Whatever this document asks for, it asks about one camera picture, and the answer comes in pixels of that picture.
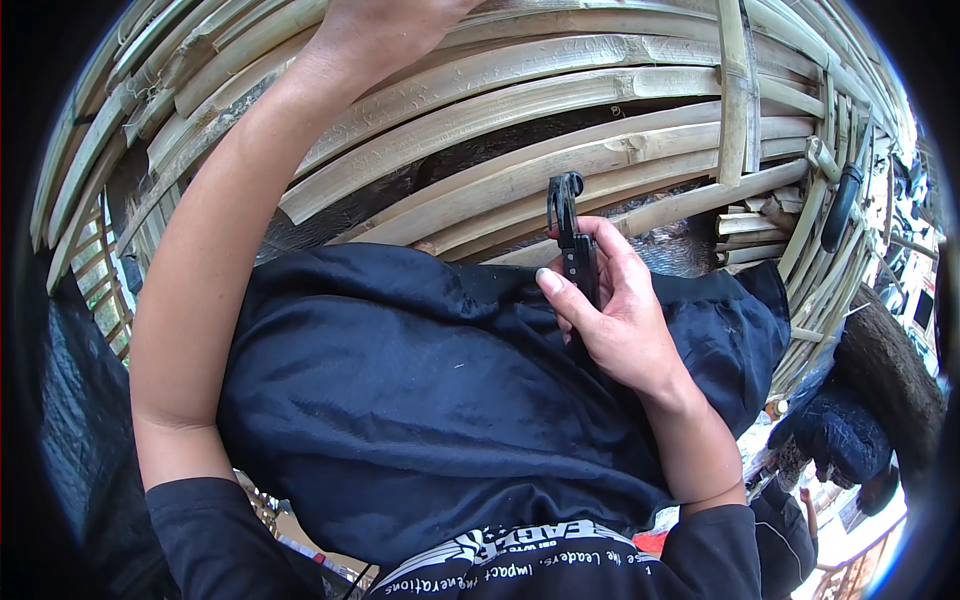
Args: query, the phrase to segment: black tool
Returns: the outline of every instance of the black tool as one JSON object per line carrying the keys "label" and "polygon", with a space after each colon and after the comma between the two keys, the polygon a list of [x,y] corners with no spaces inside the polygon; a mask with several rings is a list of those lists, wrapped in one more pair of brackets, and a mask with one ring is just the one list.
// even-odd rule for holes
{"label": "black tool", "polygon": [[853,202],[860,195],[860,186],[863,185],[863,169],[860,164],[863,162],[863,154],[867,151],[867,138],[873,138],[874,133],[874,112],[870,111],[870,119],[867,121],[867,129],[863,131],[863,139],[860,141],[860,148],[856,153],[856,162],[847,161],[840,174],[840,184],[837,186],[837,193],[833,197],[833,206],[830,207],[830,213],[827,215],[827,221],[824,223],[824,231],[820,234],[820,245],[824,251],[833,254],[840,248],[840,238],[847,228],[847,219],[850,217],[850,209],[853,208]]}
{"label": "black tool", "polygon": [[560,235],[557,245],[564,257],[564,275],[580,288],[587,300],[600,309],[596,242],[577,225],[577,196],[584,191],[584,178],[575,171],[550,178],[546,191],[546,222],[553,228],[556,217]]}

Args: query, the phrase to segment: black shirt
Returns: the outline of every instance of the black shirt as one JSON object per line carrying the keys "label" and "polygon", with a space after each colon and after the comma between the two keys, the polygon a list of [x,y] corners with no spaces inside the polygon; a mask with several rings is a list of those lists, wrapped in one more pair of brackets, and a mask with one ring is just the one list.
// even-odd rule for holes
{"label": "black shirt", "polygon": [[817,565],[819,545],[810,538],[800,505],[776,481],[750,503],[756,515],[761,596],[782,600],[806,581]]}
{"label": "black shirt", "polygon": [[[147,492],[154,529],[184,598],[321,598],[226,479],[184,479]],[[684,518],[660,560],[583,519],[492,524],[411,558],[368,598],[759,598],[754,513],[720,506]]]}

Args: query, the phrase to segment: person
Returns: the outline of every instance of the person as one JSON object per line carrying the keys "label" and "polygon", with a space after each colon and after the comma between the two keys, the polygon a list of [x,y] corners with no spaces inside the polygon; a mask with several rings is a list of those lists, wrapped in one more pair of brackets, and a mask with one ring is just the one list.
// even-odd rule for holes
{"label": "person", "polygon": [[[319,31],[220,142],[170,220],[140,294],[131,400],[151,518],[185,598],[323,596],[253,515],[218,434],[231,337],[257,246],[306,151],[365,90],[424,56],[479,3],[330,2]],[[383,565],[369,597],[759,596],[754,513],[733,436],[684,367],[630,244],[605,219],[579,225],[597,241],[603,310],[557,263],[537,271],[537,283],[558,325],[575,327],[646,412],[682,505],[661,560],[586,519],[492,524],[393,570]]]}
{"label": "person", "polygon": [[882,511],[900,484],[893,448],[874,416],[843,380],[827,381],[806,406],[790,411],[770,435],[779,451],[780,486],[790,491],[811,460],[817,479],[844,490],[860,484],[857,508],[866,516]]}
{"label": "person", "polygon": [[800,488],[806,520],[797,500],[780,486],[768,485],[750,503],[756,516],[756,548],[760,554],[760,597],[785,600],[817,565],[817,512],[810,490]]}

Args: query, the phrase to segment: black cable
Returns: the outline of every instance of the black cable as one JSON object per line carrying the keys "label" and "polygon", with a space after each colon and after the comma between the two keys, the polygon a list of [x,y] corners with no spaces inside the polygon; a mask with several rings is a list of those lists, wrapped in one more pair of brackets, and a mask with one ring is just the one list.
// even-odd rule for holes
{"label": "black cable", "polygon": [[360,583],[360,580],[363,579],[363,576],[367,574],[367,571],[370,570],[371,566],[371,564],[367,564],[367,566],[363,567],[363,570],[360,571],[360,574],[357,575],[357,578],[353,580],[353,585],[351,585],[350,589],[347,590],[347,593],[344,594],[344,600],[350,600],[350,595],[355,589],[357,589],[357,584]]}

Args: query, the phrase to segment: dark blue fabric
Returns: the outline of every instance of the dark blue fabric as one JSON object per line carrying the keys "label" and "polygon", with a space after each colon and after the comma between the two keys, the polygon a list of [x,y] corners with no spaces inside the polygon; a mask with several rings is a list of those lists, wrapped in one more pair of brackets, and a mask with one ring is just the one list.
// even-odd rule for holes
{"label": "dark blue fabric", "polygon": [[[737,436],[789,341],[776,268],[747,273],[746,288],[655,278],[684,363]],[[366,244],[258,267],[218,422],[234,465],[289,498],[313,541],[374,564],[479,523],[645,528],[675,504],[636,395],[573,364],[528,269]]]}
{"label": "dark blue fabric", "polygon": [[826,469],[833,463],[855,484],[883,471],[893,453],[883,428],[858,401],[857,391],[836,377],[806,406],[787,413],[770,434],[769,447],[779,448],[791,434],[817,467]]}

